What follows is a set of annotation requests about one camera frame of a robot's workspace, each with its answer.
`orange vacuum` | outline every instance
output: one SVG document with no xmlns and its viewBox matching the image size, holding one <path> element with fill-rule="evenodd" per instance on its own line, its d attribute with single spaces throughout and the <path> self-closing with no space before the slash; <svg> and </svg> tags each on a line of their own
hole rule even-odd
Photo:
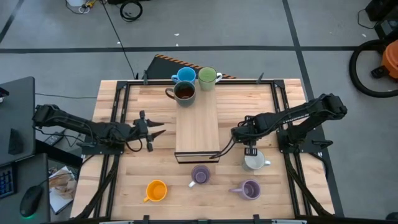
<svg viewBox="0 0 398 224">
<path fill-rule="evenodd" d="M 398 90 L 386 92 L 373 91 L 366 88 L 359 80 L 358 74 L 356 73 L 356 61 L 358 56 L 364 50 L 374 49 L 377 49 L 379 52 L 383 52 L 383 56 L 381 66 L 371 72 L 372 77 L 381 78 L 390 76 L 398 81 L 398 40 L 393 42 L 387 40 L 370 40 L 361 44 L 354 51 L 349 60 L 349 77 L 351 78 L 353 85 L 362 93 L 376 98 L 398 96 Z"/>
</svg>

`lavender mug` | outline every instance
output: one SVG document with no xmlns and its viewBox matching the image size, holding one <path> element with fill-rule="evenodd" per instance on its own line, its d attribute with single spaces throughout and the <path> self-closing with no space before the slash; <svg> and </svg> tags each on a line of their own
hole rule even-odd
<svg viewBox="0 0 398 224">
<path fill-rule="evenodd" d="M 230 189 L 229 192 L 238 193 L 245 200 L 255 200 L 260 197 L 260 184 L 255 180 L 245 180 L 240 183 L 236 189 Z"/>
</svg>

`gray floor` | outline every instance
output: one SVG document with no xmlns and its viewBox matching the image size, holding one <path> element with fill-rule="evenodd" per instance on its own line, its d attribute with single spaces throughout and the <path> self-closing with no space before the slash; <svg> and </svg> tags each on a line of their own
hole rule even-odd
<svg viewBox="0 0 398 224">
<path fill-rule="evenodd" d="M 368 2 L 289 0 L 300 45 L 353 46 L 376 39 L 373 30 L 356 23 L 356 13 Z M 17 0 L 0 1 L 0 29 L 16 4 Z M 133 23 L 122 21 L 115 6 L 106 6 L 125 47 L 293 46 L 281 0 L 152 0 L 142 5 L 144 13 Z M 370 26 L 363 16 L 361 21 Z M 75 15 L 61 0 L 25 0 L 0 49 L 120 47 L 118 41 L 98 3 L 88 14 Z M 384 218 L 398 211 L 398 163 L 394 160 L 398 156 L 398 99 L 381 100 L 358 93 L 348 78 L 351 53 L 317 51 L 303 52 L 303 56 L 314 94 L 334 93 L 348 107 L 344 120 L 323 125 L 326 137 L 335 142 L 330 155 L 344 213 L 347 217 Z M 142 74 L 155 54 L 212 66 L 242 78 L 258 77 L 262 72 L 264 78 L 302 78 L 294 51 L 153 51 L 128 52 L 127 57 L 134 71 Z M 389 80 L 369 78 L 369 71 L 379 62 L 380 56 L 374 52 L 362 55 L 358 60 L 361 79 L 376 90 L 396 89 Z M 120 52 L 0 54 L 0 83 L 26 76 L 36 78 L 36 92 L 68 96 L 95 96 L 101 80 L 132 79 Z M 36 100 L 37 104 L 55 103 L 87 119 L 95 106 L 95 100 L 46 96 Z M 60 147 L 71 150 L 65 142 Z M 68 212 L 53 219 L 62 220 Z"/>
</svg>

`wooden tabletop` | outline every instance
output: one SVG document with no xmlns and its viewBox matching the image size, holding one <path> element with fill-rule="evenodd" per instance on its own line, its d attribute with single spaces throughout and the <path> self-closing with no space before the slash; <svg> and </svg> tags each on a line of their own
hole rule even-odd
<svg viewBox="0 0 398 224">
<path fill-rule="evenodd" d="M 110 120 L 116 82 L 101 82 L 93 121 Z M 286 79 L 285 85 L 290 107 L 305 102 L 299 79 Z M 260 218 L 293 218 L 287 173 L 275 133 L 257 143 L 266 159 L 272 162 L 270 166 L 252 172 L 244 171 L 241 167 L 243 146 L 236 144 L 219 163 L 207 164 L 211 170 L 209 183 L 196 185 L 192 189 L 188 187 L 191 170 L 196 164 L 178 164 L 174 157 L 176 111 L 175 102 L 164 95 L 167 87 L 133 86 L 130 89 L 126 122 L 132 124 L 134 119 L 139 118 L 139 111 L 145 110 L 148 119 L 165 123 L 150 128 L 150 132 L 161 129 L 166 129 L 166 132 L 154 141 L 153 152 L 149 153 L 145 148 L 141 152 L 126 149 L 121 156 L 112 220 L 142 220 L 144 215 L 156 220 L 252 219 L 253 214 L 259 214 Z M 216 100 L 220 148 L 228 143 L 230 129 L 245 115 L 274 112 L 271 89 L 265 85 L 218 85 Z M 121 109 L 118 112 L 116 121 L 120 119 Z M 130 145 L 139 147 L 138 142 L 130 142 Z M 322 163 L 308 154 L 302 154 L 301 158 L 307 187 L 323 207 L 333 213 Z M 78 215 L 96 192 L 102 161 L 103 156 L 95 156 L 82 167 L 71 217 Z M 144 203 L 147 184 L 155 179 L 167 184 L 168 194 L 161 202 Z M 228 192 L 228 189 L 237 187 L 246 179 L 260 183 L 262 193 L 257 200 L 244 201 L 237 194 Z M 300 212 L 304 214 L 301 192 L 297 186 L 296 189 Z M 102 215 L 106 199 L 107 192 L 103 197 Z"/>
</svg>

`green mug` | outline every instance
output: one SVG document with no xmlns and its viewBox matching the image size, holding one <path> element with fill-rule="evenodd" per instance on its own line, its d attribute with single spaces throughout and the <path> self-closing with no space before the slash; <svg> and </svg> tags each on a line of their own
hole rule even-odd
<svg viewBox="0 0 398 224">
<path fill-rule="evenodd" d="M 223 78 L 223 74 L 217 73 L 214 68 L 205 67 L 199 71 L 198 79 L 200 88 L 203 91 L 214 89 L 217 82 Z"/>
</svg>

